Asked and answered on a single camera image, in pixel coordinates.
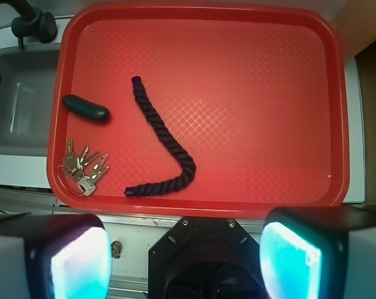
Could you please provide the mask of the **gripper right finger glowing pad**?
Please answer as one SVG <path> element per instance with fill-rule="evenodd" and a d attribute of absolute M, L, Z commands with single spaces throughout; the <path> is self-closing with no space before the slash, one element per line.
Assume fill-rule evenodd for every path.
<path fill-rule="evenodd" d="M 270 298 L 376 298 L 376 206 L 277 207 L 259 261 Z"/>

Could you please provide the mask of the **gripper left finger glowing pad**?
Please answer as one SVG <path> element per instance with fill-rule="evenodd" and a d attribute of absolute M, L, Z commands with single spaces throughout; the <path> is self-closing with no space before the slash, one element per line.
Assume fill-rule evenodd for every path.
<path fill-rule="evenodd" d="M 96 215 L 0 213 L 0 298 L 106 298 L 111 269 Z"/>

